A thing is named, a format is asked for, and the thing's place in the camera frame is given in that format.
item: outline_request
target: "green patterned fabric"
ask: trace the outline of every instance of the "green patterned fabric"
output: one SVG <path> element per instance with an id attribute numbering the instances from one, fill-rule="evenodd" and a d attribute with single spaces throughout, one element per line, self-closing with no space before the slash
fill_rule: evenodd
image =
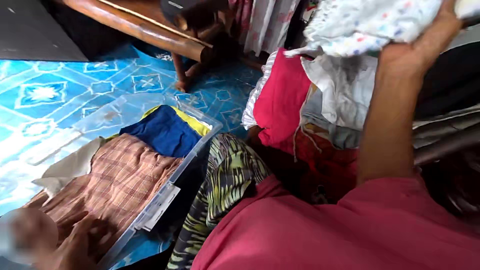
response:
<path id="1" fill-rule="evenodd" d="M 208 235 L 256 184 L 272 173 L 260 157 L 231 134 L 212 140 L 205 181 L 183 223 L 168 270 L 190 269 Z"/>

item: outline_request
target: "brown plaid fabric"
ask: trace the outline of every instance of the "brown plaid fabric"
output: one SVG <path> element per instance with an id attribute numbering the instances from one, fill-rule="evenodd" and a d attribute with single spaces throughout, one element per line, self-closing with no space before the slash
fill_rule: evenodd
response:
<path id="1" fill-rule="evenodd" d="M 99 246 L 104 254 L 145 208 L 183 158 L 163 157 L 135 136 L 122 134 L 101 147 L 92 172 L 73 179 L 40 210 L 55 222 L 81 211 L 107 221 L 113 235 Z M 38 207 L 38 194 L 26 207 Z"/>

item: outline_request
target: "yellow cloth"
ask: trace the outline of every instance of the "yellow cloth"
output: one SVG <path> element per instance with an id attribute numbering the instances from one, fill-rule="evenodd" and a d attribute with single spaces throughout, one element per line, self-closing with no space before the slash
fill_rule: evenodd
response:
<path id="1" fill-rule="evenodd" d="M 151 109 L 149 109 L 143 116 L 142 116 L 142 119 L 147 117 L 147 115 L 149 115 L 150 113 L 152 113 L 153 111 L 155 111 L 156 109 L 158 109 L 158 107 L 160 106 L 156 106 L 156 107 L 153 107 Z M 200 136 L 205 136 L 209 131 L 210 129 L 208 127 L 206 127 L 204 124 L 200 123 L 200 121 L 198 121 L 196 118 L 180 111 L 178 108 L 176 107 L 173 107 L 173 106 L 170 106 L 172 107 L 172 109 L 175 110 L 175 112 L 177 113 L 177 115 L 182 118 L 182 120 L 184 120 L 185 122 L 187 122 L 187 124 L 193 129 L 195 130 L 198 134 L 200 134 Z"/>

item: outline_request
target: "pink shirt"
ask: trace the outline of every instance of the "pink shirt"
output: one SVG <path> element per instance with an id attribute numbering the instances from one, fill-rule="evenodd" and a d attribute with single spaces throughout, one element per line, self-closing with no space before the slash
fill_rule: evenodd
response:
<path id="1" fill-rule="evenodd" d="M 480 269 L 480 238 L 415 179 L 370 180 L 337 205 L 309 205 L 274 176 L 207 238 L 195 270 Z"/>

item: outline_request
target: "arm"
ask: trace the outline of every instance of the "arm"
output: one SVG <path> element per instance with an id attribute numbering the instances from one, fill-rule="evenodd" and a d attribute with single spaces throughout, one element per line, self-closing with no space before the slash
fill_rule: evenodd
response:
<path id="1" fill-rule="evenodd" d="M 444 0 L 433 24 L 412 44 L 391 44 L 379 58 L 359 152 L 358 184 L 413 176 L 412 121 L 423 77 L 461 27 L 455 0 Z"/>

